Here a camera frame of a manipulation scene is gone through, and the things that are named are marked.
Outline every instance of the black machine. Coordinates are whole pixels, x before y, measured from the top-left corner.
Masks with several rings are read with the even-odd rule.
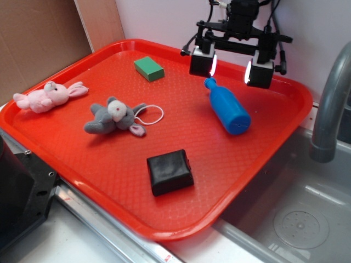
[[[197,34],[183,47],[181,55],[191,55],[190,74],[209,77],[212,62],[215,59],[215,49],[235,52],[253,56],[249,62],[245,82],[249,86],[269,88],[274,71],[286,74],[285,52],[281,42],[291,43],[292,38],[281,35],[274,11],[280,0],[232,0],[230,4],[210,0],[211,11],[206,22],[200,21]],[[263,30],[253,27],[253,22],[258,16],[263,5],[271,4],[271,15]],[[227,18],[222,22],[210,22],[213,6],[219,5],[227,10]],[[270,21],[273,20],[275,32],[272,32]],[[216,36],[214,31],[222,32]],[[238,40],[258,39],[257,45],[243,44],[229,41],[231,38]],[[195,49],[189,52],[189,45],[195,39]],[[276,47],[280,47],[280,65],[274,66]]]

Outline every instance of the stuffed animal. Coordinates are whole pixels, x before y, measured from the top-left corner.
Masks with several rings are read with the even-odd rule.
[[[145,103],[130,108],[115,97],[110,97],[107,100],[107,107],[100,104],[93,104],[90,107],[95,117],[93,121],[84,125],[84,130],[91,134],[107,134],[116,129],[129,129],[136,136],[144,136],[145,127],[134,122],[135,114],[143,111],[144,107],[146,107]]]
[[[83,86],[83,82],[77,82],[67,89],[61,84],[50,81],[44,89],[34,90],[28,95],[15,93],[13,99],[19,108],[30,108],[35,113],[51,110],[55,106],[62,105],[69,98],[78,97],[87,93],[89,89]]]

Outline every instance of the sink drain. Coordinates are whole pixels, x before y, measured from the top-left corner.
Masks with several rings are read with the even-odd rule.
[[[274,230],[284,243],[301,249],[318,247],[329,234],[325,217],[303,205],[281,209],[274,218]]]

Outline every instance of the pink stuffed bunny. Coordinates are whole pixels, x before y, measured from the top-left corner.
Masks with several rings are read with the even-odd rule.
[[[34,90],[28,95],[15,93],[13,99],[17,106],[24,110],[30,108],[35,113],[46,112],[66,103],[69,98],[87,93],[89,89],[82,84],[83,82],[77,82],[67,89],[61,84],[50,81],[45,84],[44,89]]]

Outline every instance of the faucet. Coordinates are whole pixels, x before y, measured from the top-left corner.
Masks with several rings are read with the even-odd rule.
[[[351,42],[339,53],[325,84],[310,142],[311,159],[320,163],[330,162],[334,159],[337,138],[350,143],[344,138],[345,134],[351,136],[350,124],[344,123],[347,119],[351,121],[351,107],[347,103],[350,91]]]

